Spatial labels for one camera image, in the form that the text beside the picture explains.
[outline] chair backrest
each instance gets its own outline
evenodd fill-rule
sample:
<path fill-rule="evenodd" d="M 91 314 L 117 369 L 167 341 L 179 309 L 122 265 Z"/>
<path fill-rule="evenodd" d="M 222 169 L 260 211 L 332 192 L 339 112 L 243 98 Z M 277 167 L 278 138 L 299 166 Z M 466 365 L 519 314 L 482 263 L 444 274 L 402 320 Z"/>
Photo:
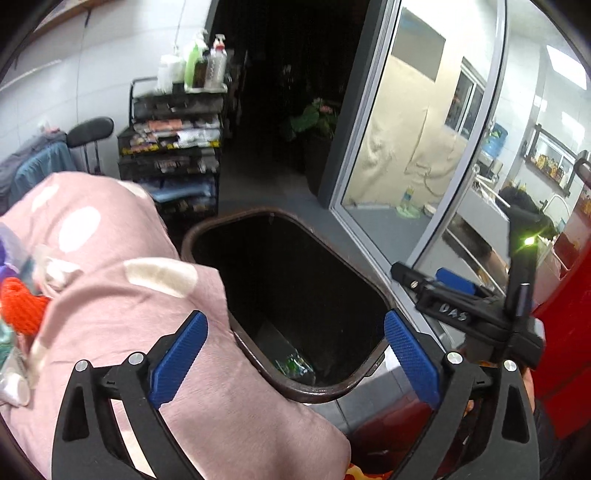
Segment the chair backrest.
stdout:
<path fill-rule="evenodd" d="M 82 147 L 91 142 L 109 138 L 113 134 L 115 123 L 107 116 L 100 116 L 81 123 L 67 134 L 69 148 Z"/>

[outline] potted plant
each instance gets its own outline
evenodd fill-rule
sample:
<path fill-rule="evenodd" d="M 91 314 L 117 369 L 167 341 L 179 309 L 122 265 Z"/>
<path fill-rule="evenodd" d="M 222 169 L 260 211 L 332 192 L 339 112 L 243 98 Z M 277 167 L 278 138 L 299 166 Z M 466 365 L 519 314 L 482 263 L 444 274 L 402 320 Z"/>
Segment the potted plant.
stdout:
<path fill-rule="evenodd" d="M 321 98 L 308 105 L 300 116 L 291 116 L 281 124 L 281 136 L 291 142 L 306 132 L 304 162 L 310 191 L 318 196 L 320 182 L 335 135 L 338 114 Z"/>

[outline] pink polka dot fabric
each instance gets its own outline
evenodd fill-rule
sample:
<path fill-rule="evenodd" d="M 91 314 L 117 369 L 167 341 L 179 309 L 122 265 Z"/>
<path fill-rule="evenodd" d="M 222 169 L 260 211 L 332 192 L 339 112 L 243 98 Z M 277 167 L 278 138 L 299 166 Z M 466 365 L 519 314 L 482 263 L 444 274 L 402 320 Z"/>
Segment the pink polka dot fabric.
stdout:
<path fill-rule="evenodd" d="M 2 221 L 33 252 L 46 245 L 76 277 L 47 309 L 34 345 L 38 383 L 27 408 L 2 414 L 24 452 L 51 478 L 57 414 L 75 363 L 120 364 L 177 330 L 193 310 L 209 335 L 177 397 L 161 414 L 206 479 L 342 480 L 350 446 L 308 407 L 268 385 L 237 347 L 217 271 L 180 262 L 139 186 L 54 174 Z M 115 411 L 136 467 L 150 474 L 120 403 Z"/>

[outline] gray cloth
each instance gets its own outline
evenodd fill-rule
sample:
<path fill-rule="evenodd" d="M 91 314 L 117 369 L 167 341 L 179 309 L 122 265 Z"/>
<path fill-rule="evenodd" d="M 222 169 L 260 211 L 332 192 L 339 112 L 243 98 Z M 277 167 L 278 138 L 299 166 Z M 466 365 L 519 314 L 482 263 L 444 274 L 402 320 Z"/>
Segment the gray cloth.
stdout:
<path fill-rule="evenodd" d="M 57 142 L 66 142 L 64 132 L 46 132 L 28 140 L 12 155 L 0 161 L 0 215 L 4 215 L 9 209 L 8 197 L 17 170 L 45 147 Z"/>
<path fill-rule="evenodd" d="M 12 207 L 49 175 L 60 171 L 77 171 L 70 150 L 63 142 L 45 147 L 19 167 L 8 194 L 8 206 Z"/>

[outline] brown trash bin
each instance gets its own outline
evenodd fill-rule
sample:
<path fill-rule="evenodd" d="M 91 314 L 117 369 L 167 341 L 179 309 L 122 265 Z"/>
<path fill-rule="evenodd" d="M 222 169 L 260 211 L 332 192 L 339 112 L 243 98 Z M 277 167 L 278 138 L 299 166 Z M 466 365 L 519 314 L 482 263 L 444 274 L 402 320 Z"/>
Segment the brown trash bin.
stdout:
<path fill-rule="evenodd" d="M 220 272 L 238 345 L 286 398 L 335 400 L 381 363 L 393 305 L 290 214 L 206 220 L 187 233 L 181 256 Z"/>

